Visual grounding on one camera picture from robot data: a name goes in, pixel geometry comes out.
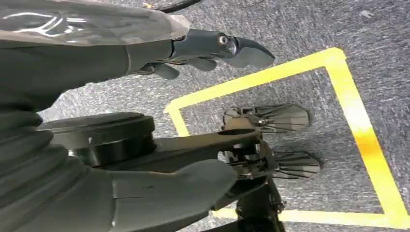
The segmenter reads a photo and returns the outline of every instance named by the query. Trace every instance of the yellow tape square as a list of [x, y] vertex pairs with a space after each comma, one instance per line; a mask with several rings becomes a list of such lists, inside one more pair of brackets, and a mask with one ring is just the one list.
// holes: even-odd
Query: yellow tape square
[[[288, 210], [280, 214], [282, 221], [326, 223], [409, 229], [410, 216], [401, 199], [373, 126], [356, 88], [346, 56], [339, 48], [329, 48], [257, 73], [209, 87], [173, 100], [165, 109], [170, 114], [179, 136], [189, 136], [180, 109], [225, 96], [251, 87], [292, 77], [325, 67], [344, 116], [356, 141], [384, 214], [344, 213], [327, 211]], [[236, 218], [233, 209], [214, 213], [217, 217]]]

